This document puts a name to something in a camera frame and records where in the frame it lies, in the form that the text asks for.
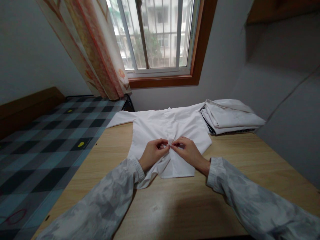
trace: checkered bed sheet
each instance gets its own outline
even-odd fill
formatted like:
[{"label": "checkered bed sheet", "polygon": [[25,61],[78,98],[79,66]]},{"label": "checkered bed sheet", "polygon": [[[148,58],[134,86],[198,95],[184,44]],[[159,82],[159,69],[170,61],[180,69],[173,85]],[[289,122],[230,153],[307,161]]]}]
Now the checkered bed sheet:
[{"label": "checkered bed sheet", "polygon": [[126,99],[72,98],[0,141],[0,239],[30,239]]}]

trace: hand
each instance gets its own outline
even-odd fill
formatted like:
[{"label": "hand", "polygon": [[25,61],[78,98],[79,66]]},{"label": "hand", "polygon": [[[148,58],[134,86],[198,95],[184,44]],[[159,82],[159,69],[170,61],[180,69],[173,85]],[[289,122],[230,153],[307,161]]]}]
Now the hand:
[{"label": "hand", "polygon": [[147,143],[146,149],[144,150],[139,163],[144,172],[152,167],[161,157],[167,154],[170,150],[168,140],[156,139]]},{"label": "hand", "polygon": [[209,175],[210,162],[201,155],[192,140],[186,137],[180,137],[172,142],[171,148],[191,166],[198,169],[204,175]]}]

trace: white wall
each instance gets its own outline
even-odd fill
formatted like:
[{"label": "white wall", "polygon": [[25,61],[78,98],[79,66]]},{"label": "white wall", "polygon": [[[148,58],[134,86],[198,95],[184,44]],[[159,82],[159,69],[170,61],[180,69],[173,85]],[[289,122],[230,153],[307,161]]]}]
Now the white wall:
[{"label": "white wall", "polygon": [[91,94],[35,0],[0,2],[0,105],[56,86]]},{"label": "white wall", "polygon": [[[268,26],[231,98],[264,119],[320,65],[320,15]],[[320,189],[320,70],[302,84],[257,134]]]},{"label": "white wall", "polygon": [[198,86],[133,89],[131,98],[136,111],[228,98],[246,61],[243,26],[252,2],[218,1]]}]

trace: bed frame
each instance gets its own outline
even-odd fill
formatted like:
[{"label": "bed frame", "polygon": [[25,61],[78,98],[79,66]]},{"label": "bed frame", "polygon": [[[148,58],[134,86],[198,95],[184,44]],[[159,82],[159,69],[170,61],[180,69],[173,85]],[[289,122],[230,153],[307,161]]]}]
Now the bed frame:
[{"label": "bed frame", "polygon": [[51,87],[0,106],[0,140],[64,101],[64,95]]}]

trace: sleeve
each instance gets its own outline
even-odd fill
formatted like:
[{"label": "sleeve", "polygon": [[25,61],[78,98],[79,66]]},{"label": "sleeve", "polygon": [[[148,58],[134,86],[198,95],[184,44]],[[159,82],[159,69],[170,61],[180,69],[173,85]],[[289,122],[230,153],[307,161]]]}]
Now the sleeve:
[{"label": "sleeve", "polygon": [[113,116],[106,128],[110,128],[128,122],[133,122],[136,118],[136,112],[120,111]]},{"label": "sleeve", "polygon": [[131,203],[134,184],[144,177],[137,159],[125,159],[37,239],[111,239]]},{"label": "sleeve", "polygon": [[320,219],[252,182],[223,158],[211,158],[207,185],[226,196],[255,239],[319,239]]}]

